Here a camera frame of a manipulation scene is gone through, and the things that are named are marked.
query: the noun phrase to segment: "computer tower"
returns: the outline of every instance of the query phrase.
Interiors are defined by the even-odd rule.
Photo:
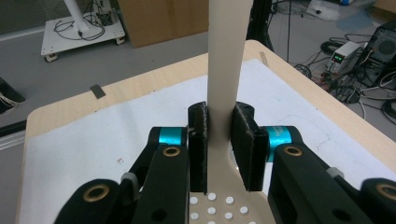
[[[355,77],[367,87],[378,86],[393,71],[396,71],[396,21],[375,30],[354,66]]]

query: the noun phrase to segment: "gray floor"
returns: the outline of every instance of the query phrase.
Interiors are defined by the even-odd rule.
[[[341,7],[340,18],[367,8],[370,2],[373,1],[357,0],[355,6]],[[375,28],[375,25],[369,25],[354,33],[372,35]],[[275,53],[286,59],[288,16],[275,14],[269,33]],[[334,21],[293,15],[290,62],[306,61],[319,51],[322,42],[331,36],[342,37],[345,33],[348,32],[338,29]],[[60,53],[57,61],[46,63],[40,56],[42,37],[43,34],[38,33],[0,42],[0,76],[27,99],[11,113],[0,115],[0,127],[26,119],[30,112],[42,105],[88,91],[93,84],[105,86],[207,52],[207,33],[203,33],[140,49],[134,49],[128,40],[121,46],[110,41]],[[361,114],[359,105],[351,105],[350,108]],[[374,109],[366,108],[366,112],[370,123],[396,141],[395,125]],[[0,151],[0,223],[13,223],[15,220],[21,155],[22,145]]]

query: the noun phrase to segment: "table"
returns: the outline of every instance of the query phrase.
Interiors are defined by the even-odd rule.
[[[336,101],[326,91],[323,91],[309,79],[299,74],[294,68],[259,42],[247,41],[244,60],[261,60],[261,52],[264,53],[269,68],[280,78],[396,173],[396,154],[394,153],[396,143]],[[99,100],[91,92],[85,92],[75,97],[40,107],[28,117],[26,143],[35,136],[64,126],[99,109],[122,103],[204,74],[207,74],[207,54],[105,86],[103,89],[106,92],[106,97]]]

